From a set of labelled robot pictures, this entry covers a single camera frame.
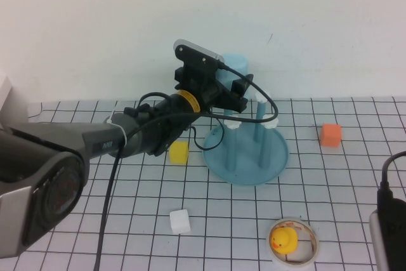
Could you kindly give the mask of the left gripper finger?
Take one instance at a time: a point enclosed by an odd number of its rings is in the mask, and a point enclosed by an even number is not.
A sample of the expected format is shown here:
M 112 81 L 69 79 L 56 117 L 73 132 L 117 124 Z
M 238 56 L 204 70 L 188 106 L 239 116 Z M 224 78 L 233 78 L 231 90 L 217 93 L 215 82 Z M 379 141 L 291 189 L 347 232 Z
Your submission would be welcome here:
M 215 99 L 214 106 L 220 109 L 232 110 L 241 113 L 246 109 L 248 99 L 246 97 L 236 97 L 231 90 L 224 85 L 219 86 L 220 93 Z
M 250 86 L 250 81 L 253 80 L 253 75 L 248 74 L 244 77 L 240 77 L 239 79 L 233 80 L 232 81 L 232 87 L 231 87 L 231 92 L 236 96 L 236 97 L 244 97 L 246 94 L 246 91 L 248 90 Z

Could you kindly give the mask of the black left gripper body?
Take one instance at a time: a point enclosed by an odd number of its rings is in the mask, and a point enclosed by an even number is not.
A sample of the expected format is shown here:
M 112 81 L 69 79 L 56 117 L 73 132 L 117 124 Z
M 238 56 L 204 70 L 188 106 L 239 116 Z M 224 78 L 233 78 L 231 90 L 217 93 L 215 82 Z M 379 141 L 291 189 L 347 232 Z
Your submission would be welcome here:
M 211 72 L 201 72 L 196 68 L 184 65 L 174 72 L 176 94 L 183 97 L 192 110 L 208 110 L 221 107 L 225 87 Z

